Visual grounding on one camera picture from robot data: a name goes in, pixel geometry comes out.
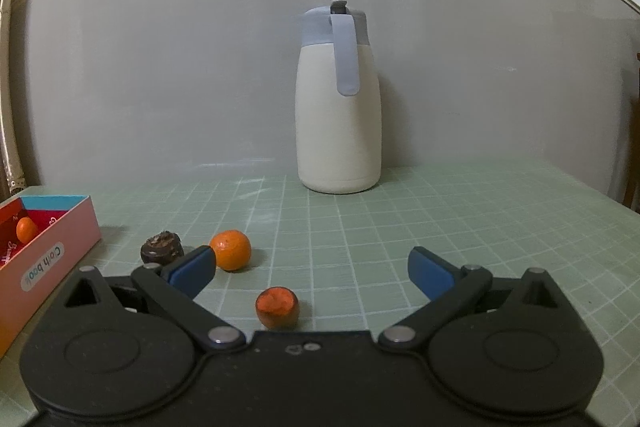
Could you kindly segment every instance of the glossy wall panel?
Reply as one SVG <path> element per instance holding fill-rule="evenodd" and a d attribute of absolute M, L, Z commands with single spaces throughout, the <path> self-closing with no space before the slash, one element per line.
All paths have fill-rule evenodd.
<path fill-rule="evenodd" d="M 30 181 L 296 171 L 299 15 L 331 0 L 30 0 L 12 98 Z M 638 14 L 619 0 L 348 0 L 386 165 L 545 156 L 618 190 Z"/>

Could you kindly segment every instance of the white thermos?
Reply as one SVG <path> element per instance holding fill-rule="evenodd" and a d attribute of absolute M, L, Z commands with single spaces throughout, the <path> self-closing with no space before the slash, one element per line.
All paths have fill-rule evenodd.
<path fill-rule="evenodd" d="M 300 181 L 318 192 L 348 194 L 380 179 L 382 114 L 364 12 L 346 1 L 302 17 L 296 78 Z"/>

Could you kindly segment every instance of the thermos handle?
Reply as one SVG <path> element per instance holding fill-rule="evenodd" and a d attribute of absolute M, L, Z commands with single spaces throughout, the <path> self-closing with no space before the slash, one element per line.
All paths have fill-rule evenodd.
<path fill-rule="evenodd" d="M 346 12 L 346 1 L 331 3 L 331 26 L 334 33 L 335 78 L 338 92 L 354 96 L 360 90 L 358 41 L 353 16 Z"/>

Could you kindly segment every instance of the grid pattern tablecloth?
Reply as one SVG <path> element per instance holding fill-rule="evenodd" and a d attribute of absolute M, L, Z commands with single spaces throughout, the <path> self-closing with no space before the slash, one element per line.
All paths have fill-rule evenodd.
<path fill-rule="evenodd" d="M 38 192 L 65 191 L 30 188 Z M 92 195 L 103 240 L 82 263 L 104 275 L 130 273 L 142 243 L 164 229 L 185 250 L 218 231 L 246 232 L 250 267 L 218 271 L 196 301 L 249 335 L 260 328 L 255 298 L 272 285 L 297 293 L 301 329 L 378 334 L 428 301 L 407 276 L 415 245 L 500 277 L 545 267 L 605 355 L 590 412 L 607 426 L 640 421 L 640 216 L 544 162 L 387 169 L 372 190 L 341 196 L 294 176 L 70 192 Z M 0 362 L 2 425 L 33 411 L 16 362 L 40 313 Z"/>

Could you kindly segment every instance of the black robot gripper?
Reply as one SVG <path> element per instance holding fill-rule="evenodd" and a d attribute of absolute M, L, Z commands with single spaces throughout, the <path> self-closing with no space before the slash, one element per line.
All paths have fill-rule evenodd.
<path fill-rule="evenodd" d="M 551 276 L 458 269 L 421 247 L 431 302 L 383 331 L 244 334 L 193 302 L 200 247 L 103 278 L 81 267 L 28 339 L 32 427 L 594 427 L 600 349 Z"/>

